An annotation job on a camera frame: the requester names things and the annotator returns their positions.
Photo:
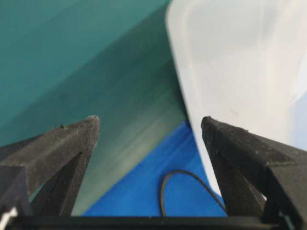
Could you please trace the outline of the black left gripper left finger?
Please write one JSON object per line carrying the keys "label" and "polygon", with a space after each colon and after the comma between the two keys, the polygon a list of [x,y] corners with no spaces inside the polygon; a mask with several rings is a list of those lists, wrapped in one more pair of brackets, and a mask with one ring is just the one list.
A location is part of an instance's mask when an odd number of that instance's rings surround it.
{"label": "black left gripper left finger", "polygon": [[100,120],[92,115],[0,149],[0,211],[20,216],[70,216]]}

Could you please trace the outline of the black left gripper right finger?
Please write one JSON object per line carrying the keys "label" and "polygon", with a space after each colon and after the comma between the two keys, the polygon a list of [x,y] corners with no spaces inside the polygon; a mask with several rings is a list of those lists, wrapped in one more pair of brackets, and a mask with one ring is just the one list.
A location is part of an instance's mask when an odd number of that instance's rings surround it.
{"label": "black left gripper right finger", "polygon": [[209,116],[201,128],[229,216],[256,217],[279,229],[306,229],[306,151]]}

